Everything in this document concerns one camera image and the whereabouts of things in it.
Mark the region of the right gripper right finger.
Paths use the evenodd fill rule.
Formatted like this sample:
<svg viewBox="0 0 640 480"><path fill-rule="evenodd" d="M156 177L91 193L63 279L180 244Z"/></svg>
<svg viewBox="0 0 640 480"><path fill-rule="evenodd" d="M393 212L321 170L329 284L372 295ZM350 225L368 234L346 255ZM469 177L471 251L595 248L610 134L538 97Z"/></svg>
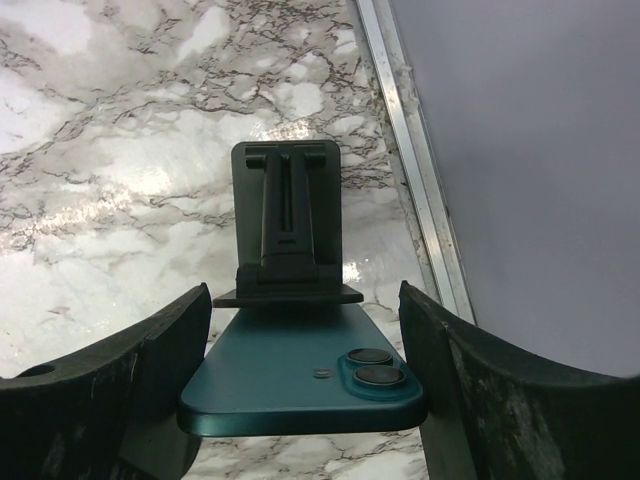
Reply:
<svg viewBox="0 0 640 480"><path fill-rule="evenodd" d="M563 365L474 326L403 282L406 361L428 397L432 479L636 479L639 379Z"/></svg>

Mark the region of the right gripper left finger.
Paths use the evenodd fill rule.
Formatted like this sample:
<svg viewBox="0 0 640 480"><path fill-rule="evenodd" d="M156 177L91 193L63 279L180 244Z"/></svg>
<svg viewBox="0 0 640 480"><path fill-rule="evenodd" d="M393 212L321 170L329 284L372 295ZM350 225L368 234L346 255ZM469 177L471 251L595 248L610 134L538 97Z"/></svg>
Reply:
<svg viewBox="0 0 640 480"><path fill-rule="evenodd" d="M201 284L120 332L2 379L2 478L182 478L201 440L179 427L179 397L204 359L209 324Z"/></svg>

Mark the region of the teal-backed phone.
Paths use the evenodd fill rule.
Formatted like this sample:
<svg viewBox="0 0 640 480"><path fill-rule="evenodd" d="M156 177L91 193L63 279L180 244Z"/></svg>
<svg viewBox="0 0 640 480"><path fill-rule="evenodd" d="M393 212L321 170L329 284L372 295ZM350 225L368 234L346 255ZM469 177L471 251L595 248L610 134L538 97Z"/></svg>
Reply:
<svg viewBox="0 0 640 480"><path fill-rule="evenodd" d="M357 304L241 309L180 395L200 437L388 432L419 426L427 394Z"/></svg>

